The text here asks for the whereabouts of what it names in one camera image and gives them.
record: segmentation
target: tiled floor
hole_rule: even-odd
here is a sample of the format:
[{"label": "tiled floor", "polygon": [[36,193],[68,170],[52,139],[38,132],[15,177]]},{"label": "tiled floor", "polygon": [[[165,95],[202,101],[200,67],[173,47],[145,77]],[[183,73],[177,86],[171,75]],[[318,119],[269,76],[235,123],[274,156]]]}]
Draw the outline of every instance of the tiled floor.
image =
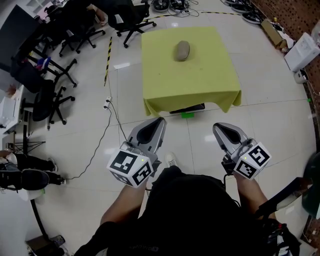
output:
[{"label": "tiled floor", "polygon": [[[218,0],[199,0],[199,5],[192,8],[233,12]],[[157,15],[151,10],[151,16]],[[189,26],[217,27],[242,88],[242,105],[232,107],[228,113],[223,113],[213,103],[208,103],[205,111],[197,112],[188,120],[162,113],[168,124],[163,145],[158,151],[159,159],[163,161],[165,152],[172,151],[184,172],[221,179],[225,173],[220,164],[224,154],[215,140],[212,126],[216,122],[227,122],[261,141],[272,154],[268,167],[257,177],[268,198],[296,176],[301,176],[307,159],[316,150],[312,115],[302,85],[295,83],[282,55],[262,30],[246,23],[240,16],[228,14],[200,13],[198,17],[163,17],[154,21],[158,26],[151,26],[148,31]],[[67,86],[64,95],[76,97],[75,102],[63,106],[62,114],[67,125],[57,121],[47,131],[44,122],[33,124],[31,139],[46,141],[45,148],[39,148],[38,152],[54,157],[60,172],[68,177],[80,174],[94,153],[109,120],[109,111],[103,109],[108,96],[112,96],[126,134],[150,118],[145,116],[143,106],[141,35],[135,34],[128,42],[129,48],[125,49],[122,43],[126,33],[117,37],[114,29],[108,26],[104,29],[106,35],[94,40],[95,49],[85,45],[81,54],[66,51],[64,57],[59,58],[58,48],[52,54],[52,58],[62,65],[74,57],[78,59],[78,64],[71,70],[78,87],[72,88],[67,79],[63,80]],[[110,36],[110,68],[104,86]],[[37,199],[47,232],[50,236],[63,235],[71,252],[93,235],[102,214],[123,187],[106,169],[110,155],[123,140],[112,110],[110,127],[87,172],[68,185],[49,185],[45,196]],[[228,179],[226,186],[228,193],[239,199],[234,178]],[[301,202],[296,201],[293,211],[283,210],[277,216],[299,236],[308,215]]]}]

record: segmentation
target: electrical socket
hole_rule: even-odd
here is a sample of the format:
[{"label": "electrical socket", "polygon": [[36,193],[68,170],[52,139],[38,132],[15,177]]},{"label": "electrical socket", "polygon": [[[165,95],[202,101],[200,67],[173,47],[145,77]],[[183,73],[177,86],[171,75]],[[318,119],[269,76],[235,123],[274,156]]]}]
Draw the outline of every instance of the electrical socket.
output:
[{"label": "electrical socket", "polygon": [[105,100],[105,102],[104,102],[104,105],[103,105],[103,108],[104,108],[105,110],[109,108],[111,99],[112,99],[112,98],[111,98],[110,96],[106,98],[106,100]]}]

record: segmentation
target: white appliance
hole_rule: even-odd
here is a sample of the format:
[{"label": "white appliance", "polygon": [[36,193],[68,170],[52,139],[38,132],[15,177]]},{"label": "white appliance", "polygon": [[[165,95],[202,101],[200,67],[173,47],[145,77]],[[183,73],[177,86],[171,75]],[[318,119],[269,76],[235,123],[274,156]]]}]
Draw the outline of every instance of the white appliance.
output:
[{"label": "white appliance", "polygon": [[318,54],[320,54],[318,45],[309,34],[303,33],[298,42],[284,56],[284,59],[289,69],[297,72],[308,65]]},{"label": "white appliance", "polygon": [[13,119],[16,101],[12,98],[4,97],[0,103],[0,124],[7,126]]}]

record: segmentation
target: computer monitor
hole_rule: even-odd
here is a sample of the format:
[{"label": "computer monitor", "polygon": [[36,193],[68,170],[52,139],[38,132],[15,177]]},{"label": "computer monitor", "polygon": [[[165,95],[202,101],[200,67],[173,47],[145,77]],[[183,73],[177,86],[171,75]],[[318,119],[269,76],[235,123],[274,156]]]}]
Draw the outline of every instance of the computer monitor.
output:
[{"label": "computer monitor", "polygon": [[11,57],[39,25],[18,5],[13,8],[0,29],[0,69],[10,72]]}]

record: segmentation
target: black shirt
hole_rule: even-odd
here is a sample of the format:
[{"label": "black shirt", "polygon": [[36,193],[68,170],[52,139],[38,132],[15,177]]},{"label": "black shirt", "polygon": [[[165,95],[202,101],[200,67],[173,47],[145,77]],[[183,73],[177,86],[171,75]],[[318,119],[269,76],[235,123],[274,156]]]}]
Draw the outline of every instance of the black shirt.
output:
[{"label": "black shirt", "polygon": [[96,256],[106,248],[107,256],[257,253],[259,235],[251,219],[221,182],[209,176],[182,174],[152,189],[139,219],[102,224],[75,256]]}]

